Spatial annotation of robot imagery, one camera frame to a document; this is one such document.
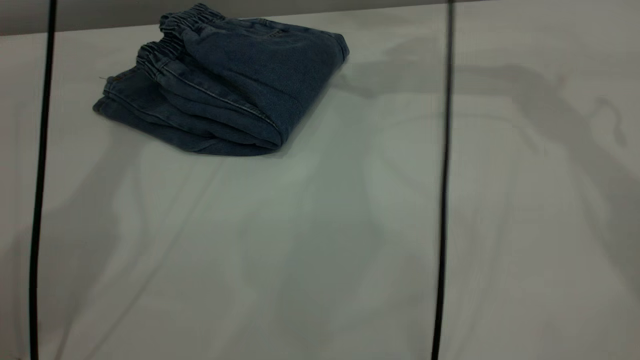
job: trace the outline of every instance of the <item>white surface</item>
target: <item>white surface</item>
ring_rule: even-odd
[[[640,8],[585,3],[458,5],[444,359],[640,358]],[[277,18],[343,33],[351,57],[282,152],[245,159],[91,112],[99,77],[132,65],[154,26],[61,33],[43,358],[428,359],[444,15]],[[39,104],[22,79],[41,81],[18,59],[41,40],[0,43],[12,284],[26,284]],[[26,295],[6,289],[3,306]]]
[[[444,359],[640,359],[640,3],[458,9]]]
[[[91,111],[100,77],[128,69],[139,46],[160,37],[156,26],[60,33],[42,222],[42,358],[424,357],[443,99],[370,85],[429,79],[442,89],[443,59],[429,52],[443,53],[443,13],[276,18],[342,33],[353,55],[287,146],[259,158],[186,154]],[[423,67],[396,66],[408,56],[425,59]],[[370,63],[384,68],[364,74],[373,83],[347,83]],[[28,249],[28,237],[14,238],[3,248],[17,241]],[[4,266],[26,264],[26,251],[14,253]],[[13,283],[25,286],[22,274]]]

